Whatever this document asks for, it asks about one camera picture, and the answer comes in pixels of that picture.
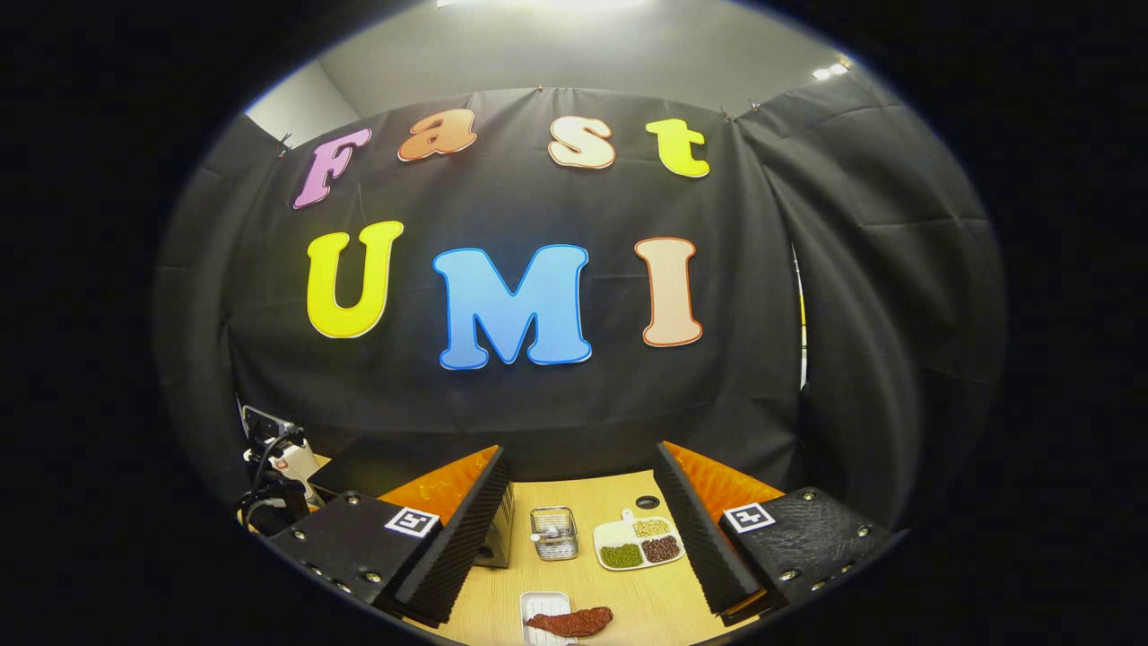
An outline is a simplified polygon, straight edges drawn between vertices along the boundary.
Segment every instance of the metal basket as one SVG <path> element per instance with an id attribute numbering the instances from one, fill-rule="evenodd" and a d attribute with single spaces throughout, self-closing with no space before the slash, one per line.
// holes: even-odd
<path id="1" fill-rule="evenodd" d="M 543 561 L 577 557 L 577 526 L 569 507 L 530 509 L 530 540 Z"/>

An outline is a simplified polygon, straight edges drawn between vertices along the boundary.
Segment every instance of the letter m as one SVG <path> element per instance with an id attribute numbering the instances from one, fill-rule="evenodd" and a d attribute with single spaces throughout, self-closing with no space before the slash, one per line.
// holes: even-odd
<path id="1" fill-rule="evenodd" d="M 487 365 L 479 348 L 481 326 L 503 364 L 513 364 L 535 321 L 526 351 L 534 364 L 577 364 L 590 358 L 579 314 L 579 275 L 590 254 L 574 244 L 548 244 L 534 252 L 518 290 L 511 291 L 482 249 L 451 249 L 434 258 L 447 280 L 448 348 L 439 364 L 448 371 Z"/>

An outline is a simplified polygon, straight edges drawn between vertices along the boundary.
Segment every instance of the white tray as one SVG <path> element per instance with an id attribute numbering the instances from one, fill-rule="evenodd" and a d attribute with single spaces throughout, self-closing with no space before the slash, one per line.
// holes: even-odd
<path id="1" fill-rule="evenodd" d="M 563 637 L 532 628 L 526 622 L 534 615 L 568 615 L 571 613 L 571 598 L 561 592 L 523 592 L 519 597 L 519 606 L 522 608 L 522 640 L 530 646 L 566 646 L 566 644 L 577 644 L 576 637 Z"/>
<path id="2" fill-rule="evenodd" d="M 658 534 L 653 536 L 638 537 L 634 534 L 634 523 L 638 521 L 661 521 L 669 526 L 669 531 L 666 534 Z M 657 563 L 651 563 L 645 558 L 645 551 L 642 550 L 642 542 L 656 538 L 666 538 L 667 536 L 674 537 L 677 542 L 677 555 L 673 559 L 667 559 L 665 561 L 658 561 Z M 633 568 L 611 568 L 602 561 L 602 548 L 603 547 L 621 547 L 622 545 L 634 544 L 638 546 L 638 552 L 642 553 L 642 565 L 634 566 Z M 644 516 L 641 519 L 634 517 L 634 512 L 629 509 L 622 509 L 622 520 L 614 521 L 612 523 L 602 523 L 600 526 L 594 528 L 594 554 L 598 558 L 598 565 L 607 570 L 614 570 L 615 573 L 628 571 L 628 570 L 641 570 L 642 568 L 652 568 L 654 566 L 661 566 L 664 563 L 673 563 L 674 561 L 681 559 L 685 554 L 685 547 L 682 545 L 682 537 L 677 534 L 677 528 L 674 523 L 669 522 L 669 519 L 664 519 L 661 516 Z"/>

